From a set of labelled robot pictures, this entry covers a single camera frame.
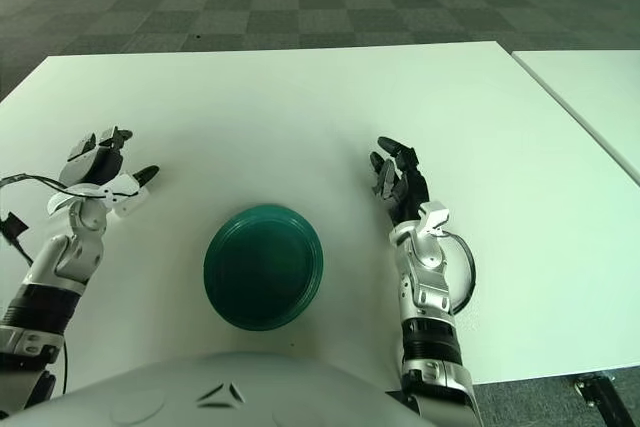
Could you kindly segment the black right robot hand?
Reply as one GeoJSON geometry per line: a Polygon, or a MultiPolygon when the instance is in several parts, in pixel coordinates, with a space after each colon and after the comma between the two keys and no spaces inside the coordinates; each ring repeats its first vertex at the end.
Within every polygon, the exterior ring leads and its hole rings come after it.
{"type": "Polygon", "coordinates": [[[373,194],[383,203],[394,226],[419,220],[420,206],[430,198],[415,149],[384,136],[377,139],[377,145],[387,157],[377,151],[369,155],[375,174],[373,194]]]}

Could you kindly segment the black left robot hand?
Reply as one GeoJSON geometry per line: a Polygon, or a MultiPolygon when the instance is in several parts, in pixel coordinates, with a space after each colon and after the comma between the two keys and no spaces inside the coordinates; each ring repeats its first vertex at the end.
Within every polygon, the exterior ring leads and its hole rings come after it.
{"type": "Polygon", "coordinates": [[[157,165],[142,168],[133,174],[122,174],[122,149],[133,132],[117,126],[100,136],[90,133],[70,151],[59,175],[61,189],[81,192],[81,188],[98,198],[129,199],[137,197],[160,172],[157,165]]]}

